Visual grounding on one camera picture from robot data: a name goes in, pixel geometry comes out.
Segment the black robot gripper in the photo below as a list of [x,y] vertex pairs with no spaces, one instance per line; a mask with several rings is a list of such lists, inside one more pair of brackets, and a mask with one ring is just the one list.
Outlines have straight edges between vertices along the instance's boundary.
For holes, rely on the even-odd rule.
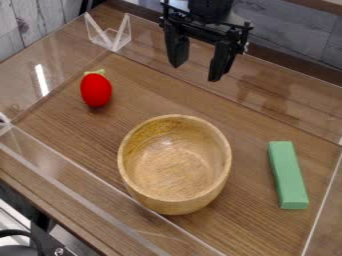
[[160,0],[160,4],[170,64],[178,68],[188,60],[188,39],[195,38],[215,45],[208,80],[219,81],[231,69],[236,53],[246,52],[251,21],[234,12],[234,0]]

